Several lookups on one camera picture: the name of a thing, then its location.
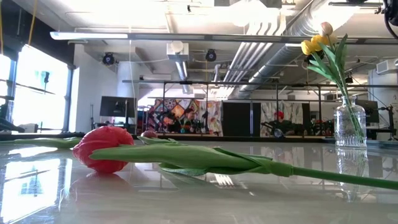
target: column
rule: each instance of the column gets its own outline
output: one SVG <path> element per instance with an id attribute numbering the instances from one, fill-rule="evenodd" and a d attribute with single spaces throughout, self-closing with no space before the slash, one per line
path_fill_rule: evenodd
<path id="1" fill-rule="evenodd" d="M 130 123 L 137 124 L 137 102 L 139 99 L 139 84 L 132 82 L 123 82 L 123 80 L 127 81 L 136 81 L 139 80 L 140 76 L 140 65 L 132 62 L 119 62 L 118 65 L 118 89 L 116 91 L 117 96 L 119 97 L 129 97 L 135 98 L 135 110 L 134 114 L 135 118 L 130 119 Z M 115 118 L 115 121 L 124 121 L 124 118 Z"/>

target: yellow cord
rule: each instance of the yellow cord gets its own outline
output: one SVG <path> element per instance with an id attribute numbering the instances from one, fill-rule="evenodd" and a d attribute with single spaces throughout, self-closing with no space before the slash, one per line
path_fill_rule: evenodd
<path id="1" fill-rule="evenodd" d="M 28 46 L 30 46 L 30 43 L 32 42 L 33 26 L 35 24 L 36 12 L 37 12 L 37 0 L 35 0 L 35 4 L 33 6 L 33 18 L 32 18 L 32 23 L 30 24 L 29 40 L 27 42 Z"/>
<path id="2" fill-rule="evenodd" d="M 207 82 L 207 60 L 206 60 L 206 82 Z"/>
<path id="3" fill-rule="evenodd" d="M 309 83 L 308 83 L 308 69 L 307 69 L 307 85 L 308 85 Z M 309 86 L 307 86 L 307 92 L 308 92 L 308 94 L 310 93 L 310 87 Z"/>
<path id="4" fill-rule="evenodd" d="M 0 1 L 0 45 L 1 45 L 1 54 L 4 55 L 4 43 L 2 40 L 1 1 Z"/>

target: yellow tulip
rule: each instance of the yellow tulip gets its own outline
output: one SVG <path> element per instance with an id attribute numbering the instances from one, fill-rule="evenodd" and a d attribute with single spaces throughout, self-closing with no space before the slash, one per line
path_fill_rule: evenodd
<path id="1" fill-rule="evenodd" d="M 315 46 L 309 40 L 304 40 L 301 42 L 301 50 L 303 54 L 311 55 L 315 52 Z"/>
<path id="2" fill-rule="evenodd" d="M 328 37 L 322 37 L 321 35 L 315 35 L 311 38 L 311 43 L 315 47 L 316 51 L 322 50 L 319 43 L 323 43 L 325 45 L 329 45 Z"/>

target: ceiling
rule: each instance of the ceiling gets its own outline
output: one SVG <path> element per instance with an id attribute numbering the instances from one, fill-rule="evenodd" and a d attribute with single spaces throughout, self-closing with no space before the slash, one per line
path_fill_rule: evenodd
<path id="1" fill-rule="evenodd" d="M 34 1 L 14 0 L 25 10 L 32 12 Z M 223 0 L 39 0 L 37 17 L 59 31 L 79 32 L 173 32 L 173 33 L 202 33 L 202 34 L 245 34 L 248 26 L 240 27 L 235 24 L 254 14 L 264 15 L 264 12 L 245 12 L 240 7 L 214 7 Z M 287 22 L 298 13 L 309 0 L 296 0 L 295 8 L 289 10 Z M 187 4 L 191 5 L 191 12 L 187 11 Z M 358 10 L 347 23 L 338 28 L 336 35 L 391 37 L 385 28 L 381 15 L 374 15 L 369 9 Z M 135 40 L 131 47 L 135 47 L 136 54 L 132 61 L 152 61 L 167 58 L 166 43 L 158 40 Z M 230 63 L 238 50 L 237 42 L 189 42 L 190 61 L 188 68 L 191 72 L 205 75 L 206 69 L 214 69 L 217 63 L 204 63 L 205 53 L 208 49 L 215 49 L 217 62 Z M 263 56 L 266 62 L 283 45 L 274 44 Z M 117 60 L 129 60 L 130 43 L 128 40 L 90 40 L 85 45 L 85 50 L 97 60 L 101 60 L 105 52 L 114 52 Z M 397 46 L 360 46 L 350 45 L 349 49 L 351 67 L 371 69 L 372 65 L 362 62 L 376 63 L 383 57 L 398 57 Z M 302 68 L 303 57 L 292 63 L 296 67 L 285 67 L 282 83 L 305 83 L 307 71 Z M 153 74 L 170 74 L 176 71 L 173 61 L 148 63 L 147 66 Z M 310 83 L 325 83 L 325 79 L 313 72 L 308 72 Z"/>

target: colorful painting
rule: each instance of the colorful painting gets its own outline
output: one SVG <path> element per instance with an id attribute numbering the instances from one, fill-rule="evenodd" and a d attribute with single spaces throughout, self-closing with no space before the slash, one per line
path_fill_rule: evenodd
<path id="1" fill-rule="evenodd" d="M 301 103 L 279 102 L 279 111 L 284 113 L 284 119 L 295 124 L 303 123 L 303 108 Z M 270 122 L 274 120 L 276 112 L 276 102 L 261 103 L 261 122 Z M 270 136 L 271 129 L 261 126 L 260 137 Z"/>
<path id="2" fill-rule="evenodd" d="M 149 129 L 157 131 L 157 128 L 161 127 L 161 119 L 164 112 L 171 111 L 178 120 L 184 119 L 184 111 L 187 108 L 193 110 L 196 119 L 203 123 L 205 122 L 206 101 L 165 99 L 163 106 L 163 100 L 156 99 L 155 105 L 148 111 L 150 114 L 148 119 Z M 221 127 L 221 108 L 222 103 L 220 101 L 208 101 L 207 122 L 210 134 L 223 135 L 223 129 Z M 169 122 L 170 119 L 164 116 L 163 124 L 166 125 Z"/>

